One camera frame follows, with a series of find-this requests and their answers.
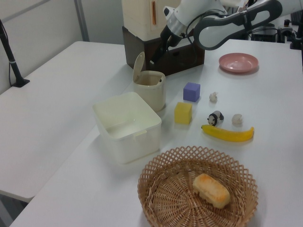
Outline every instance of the square white bin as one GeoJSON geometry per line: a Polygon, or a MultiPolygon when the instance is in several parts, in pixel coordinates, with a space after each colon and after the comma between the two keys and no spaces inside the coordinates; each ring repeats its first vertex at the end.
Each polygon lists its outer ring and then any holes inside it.
{"type": "Polygon", "coordinates": [[[135,92],[93,105],[103,141],[119,163],[128,163],[160,147],[161,118],[135,92]]]}

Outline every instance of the dark brown box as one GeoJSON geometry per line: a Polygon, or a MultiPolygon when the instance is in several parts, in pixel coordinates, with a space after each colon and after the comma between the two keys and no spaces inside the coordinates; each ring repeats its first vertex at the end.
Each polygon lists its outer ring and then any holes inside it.
{"type": "Polygon", "coordinates": [[[198,47],[195,42],[196,55],[193,46],[189,44],[166,52],[155,64],[151,64],[150,60],[161,44],[161,39],[157,38],[143,41],[137,36],[134,36],[124,26],[122,27],[122,31],[126,62],[132,68],[134,68],[136,58],[141,52],[145,52],[145,62],[142,71],[159,71],[164,73],[165,76],[204,64],[205,51],[198,47]]]}

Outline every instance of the floor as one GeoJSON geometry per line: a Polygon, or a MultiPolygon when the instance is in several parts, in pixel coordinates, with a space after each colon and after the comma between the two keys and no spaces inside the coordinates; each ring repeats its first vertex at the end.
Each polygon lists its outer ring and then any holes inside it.
{"type": "Polygon", "coordinates": [[[9,227],[26,206],[26,202],[0,194],[0,227],[9,227]]]}

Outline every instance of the toy panda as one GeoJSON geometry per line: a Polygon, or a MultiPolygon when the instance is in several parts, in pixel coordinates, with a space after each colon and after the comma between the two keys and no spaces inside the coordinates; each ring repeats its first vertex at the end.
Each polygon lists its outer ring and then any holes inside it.
{"type": "Polygon", "coordinates": [[[224,116],[222,115],[222,113],[220,111],[216,110],[211,115],[209,115],[208,124],[215,126],[218,123],[218,119],[220,119],[222,121],[224,119],[224,116]]]}

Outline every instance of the purple cube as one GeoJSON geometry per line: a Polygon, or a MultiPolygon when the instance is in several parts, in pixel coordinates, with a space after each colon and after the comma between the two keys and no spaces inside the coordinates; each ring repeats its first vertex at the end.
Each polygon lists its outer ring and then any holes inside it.
{"type": "Polygon", "coordinates": [[[183,99],[196,102],[200,97],[200,84],[188,82],[183,88],[183,99]]]}

